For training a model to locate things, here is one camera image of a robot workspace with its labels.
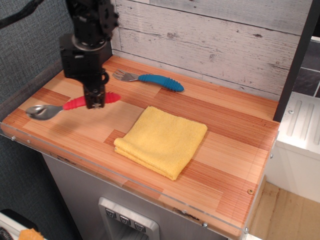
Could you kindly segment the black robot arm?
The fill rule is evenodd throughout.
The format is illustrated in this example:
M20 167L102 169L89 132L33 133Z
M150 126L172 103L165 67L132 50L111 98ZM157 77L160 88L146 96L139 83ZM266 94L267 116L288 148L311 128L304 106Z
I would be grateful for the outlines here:
M73 33L59 38L64 75L82 84L88 109L102 108L109 81L103 64L112 56L110 41L119 15L109 0L68 0L66 5Z

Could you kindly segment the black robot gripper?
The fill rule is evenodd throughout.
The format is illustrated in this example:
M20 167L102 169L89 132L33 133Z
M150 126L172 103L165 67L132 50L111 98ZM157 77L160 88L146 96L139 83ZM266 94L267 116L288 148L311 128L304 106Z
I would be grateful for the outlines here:
M86 107L103 108L106 98L104 85L109 81L103 68L103 63L108 59L106 46L90 48L77 42L75 36L69 33L59 38L59 47L64 75L83 84Z

